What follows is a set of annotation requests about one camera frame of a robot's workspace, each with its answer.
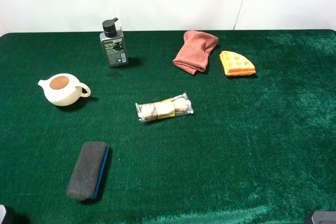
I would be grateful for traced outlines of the grey object bottom right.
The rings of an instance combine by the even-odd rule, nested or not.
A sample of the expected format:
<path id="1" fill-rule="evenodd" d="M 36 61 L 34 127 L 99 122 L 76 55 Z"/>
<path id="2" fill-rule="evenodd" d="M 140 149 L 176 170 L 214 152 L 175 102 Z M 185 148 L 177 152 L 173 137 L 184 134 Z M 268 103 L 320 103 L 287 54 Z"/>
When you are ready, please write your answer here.
<path id="1" fill-rule="evenodd" d="M 336 224 L 336 211 L 315 211 L 305 214 L 304 224 Z"/>

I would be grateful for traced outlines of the grey pump bottle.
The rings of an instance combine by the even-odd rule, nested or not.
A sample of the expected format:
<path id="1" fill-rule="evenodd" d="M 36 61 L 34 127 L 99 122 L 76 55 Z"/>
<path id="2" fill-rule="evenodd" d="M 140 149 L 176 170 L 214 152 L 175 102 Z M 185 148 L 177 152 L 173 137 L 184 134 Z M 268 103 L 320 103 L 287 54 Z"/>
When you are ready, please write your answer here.
<path id="1" fill-rule="evenodd" d="M 116 28 L 117 21 L 117 17 L 103 21 L 100 34 L 100 43 L 111 68 L 129 63 L 124 34 L 121 28 Z"/>

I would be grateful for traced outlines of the green table cloth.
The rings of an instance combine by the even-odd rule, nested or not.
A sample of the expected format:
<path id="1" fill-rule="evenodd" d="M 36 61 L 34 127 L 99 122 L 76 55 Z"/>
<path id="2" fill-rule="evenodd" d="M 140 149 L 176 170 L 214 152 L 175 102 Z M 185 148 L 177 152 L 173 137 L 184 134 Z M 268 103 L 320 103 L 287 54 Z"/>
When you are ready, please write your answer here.
<path id="1" fill-rule="evenodd" d="M 1 37 L 1 203 L 22 223 L 302 223 L 335 210 L 335 32 L 215 31 L 204 73 L 173 65 L 181 31 L 127 32 L 109 68 L 98 33 Z M 256 74 L 227 77 L 219 55 Z M 39 80 L 91 95 L 50 103 Z M 186 93 L 193 114 L 140 122 L 135 104 Z M 107 143 L 96 199 L 67 187 L 83 143 Z"/>

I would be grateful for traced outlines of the grey blue board eraser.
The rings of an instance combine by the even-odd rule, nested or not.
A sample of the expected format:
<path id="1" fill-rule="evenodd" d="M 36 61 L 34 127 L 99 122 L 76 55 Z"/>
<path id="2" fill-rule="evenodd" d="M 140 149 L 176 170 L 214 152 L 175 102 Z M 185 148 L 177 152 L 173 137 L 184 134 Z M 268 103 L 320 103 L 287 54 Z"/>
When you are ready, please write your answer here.
<path id="1" fill-rule="evenodd" d="M 67 187 L 67 196 L 76 201 L 96 199 L 109 154 L 105 142 L 83 143 Z"/>

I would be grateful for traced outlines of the folded red cloth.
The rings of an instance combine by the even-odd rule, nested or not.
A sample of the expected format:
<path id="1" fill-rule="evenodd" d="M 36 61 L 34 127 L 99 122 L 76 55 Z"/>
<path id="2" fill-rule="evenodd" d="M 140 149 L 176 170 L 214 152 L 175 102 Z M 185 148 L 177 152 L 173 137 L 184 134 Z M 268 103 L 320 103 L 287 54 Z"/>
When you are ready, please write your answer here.
<path id="1" fill-rule="evenodd" d="M 175 66 L 189 74 L 204 72 L 208 58 L 217 46 L 218 38 L 202 31 L 189 30 L 184 33 L 184 45 L 173 59 Z"/>

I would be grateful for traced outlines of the yellow waffle toy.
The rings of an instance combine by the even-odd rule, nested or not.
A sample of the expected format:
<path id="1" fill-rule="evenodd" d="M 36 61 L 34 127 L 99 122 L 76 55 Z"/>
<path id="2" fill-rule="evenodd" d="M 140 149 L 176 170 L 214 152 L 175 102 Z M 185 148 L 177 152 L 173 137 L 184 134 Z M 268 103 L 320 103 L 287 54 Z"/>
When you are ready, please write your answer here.
<path id="1" fill-rule="evenodd" d="M 253 63 L 243 55 L 231 51 L 222 51 L 219 55 L 227 77 L 250 76 L 256 74 Z"/>

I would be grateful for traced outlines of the white ceramic teapot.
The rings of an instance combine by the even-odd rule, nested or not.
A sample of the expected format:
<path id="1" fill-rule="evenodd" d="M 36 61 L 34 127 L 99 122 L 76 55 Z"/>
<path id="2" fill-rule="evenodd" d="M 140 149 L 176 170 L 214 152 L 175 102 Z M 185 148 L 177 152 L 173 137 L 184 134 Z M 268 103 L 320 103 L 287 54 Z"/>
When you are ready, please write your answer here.
<path id="1" fill-rule="evenodd" d="M 46 99 L 56 106 L 69 106 L 80 97 L 91 95 L 90 88 L 68 73 L 59 73 L 47 80 L 39 80 L 38 85 L 43 89 Z"/>

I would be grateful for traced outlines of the wrapped pastry packet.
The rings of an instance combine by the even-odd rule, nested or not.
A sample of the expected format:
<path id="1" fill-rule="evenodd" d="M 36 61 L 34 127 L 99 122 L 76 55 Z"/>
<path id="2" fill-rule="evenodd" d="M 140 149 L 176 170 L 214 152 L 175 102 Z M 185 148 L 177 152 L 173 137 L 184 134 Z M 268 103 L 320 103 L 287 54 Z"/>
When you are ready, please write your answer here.
<path id="1" fill-rule="evenodd" d="M 193 114 L 192 103 L 186 93 L 159 102 L 135 104 L 140 122 L 149 122 Z"/>

